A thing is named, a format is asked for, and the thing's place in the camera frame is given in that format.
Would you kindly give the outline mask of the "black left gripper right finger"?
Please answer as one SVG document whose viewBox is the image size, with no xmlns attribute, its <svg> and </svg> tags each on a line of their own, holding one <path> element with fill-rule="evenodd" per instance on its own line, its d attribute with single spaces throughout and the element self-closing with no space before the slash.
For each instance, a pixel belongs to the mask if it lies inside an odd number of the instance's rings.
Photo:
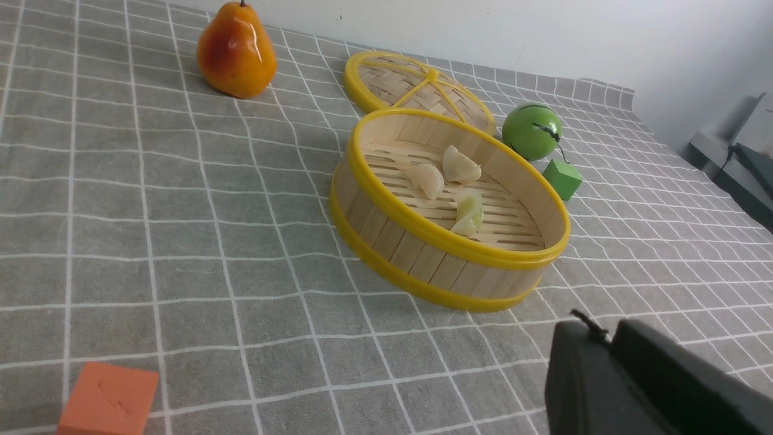
<svg viewBox="0 0 773 435">
<path fill-rule="evenodd" d="M 679 434 L 771 434 L 771 398 L 640 320 L 622 320 L 611 353 Z"/>
</svg>

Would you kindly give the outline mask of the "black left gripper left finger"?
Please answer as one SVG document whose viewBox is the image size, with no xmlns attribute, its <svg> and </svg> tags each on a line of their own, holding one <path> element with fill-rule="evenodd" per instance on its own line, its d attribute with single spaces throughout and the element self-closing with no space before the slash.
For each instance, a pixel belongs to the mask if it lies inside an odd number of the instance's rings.
<svg viewBox="0 0 773 435">
<path fill-rule="evenodd" d="M 611 355 L 607 330 L 579 309 L 553 330 L 545 405 L 551 434 L 663 434 Z"/>
</svg>

